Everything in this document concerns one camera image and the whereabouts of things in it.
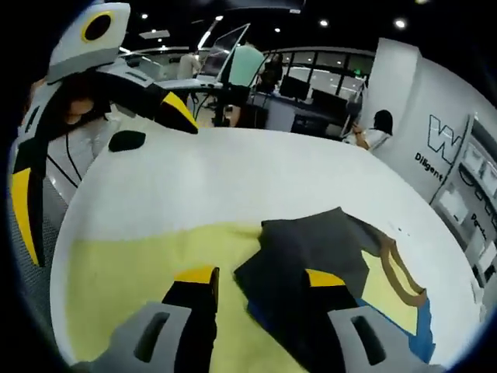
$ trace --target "round table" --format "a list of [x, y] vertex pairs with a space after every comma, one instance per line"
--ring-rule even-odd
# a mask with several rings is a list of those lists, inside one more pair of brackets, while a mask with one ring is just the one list
[[217, 222], [293, 219], [341, 207], [397, 240], [428, 289], [432, 363], [449, 366], [478, 328], [471, 268], [444, 223], [394, 171], [362, 148], [298, 134], [200, 129], [198, 135], [126, 118], [143, 147], [99, 155], [65, 215], [50, 279], [54, 335], [75, 362], [66, 330], [69, 249], [75, 239], [140, 239]]

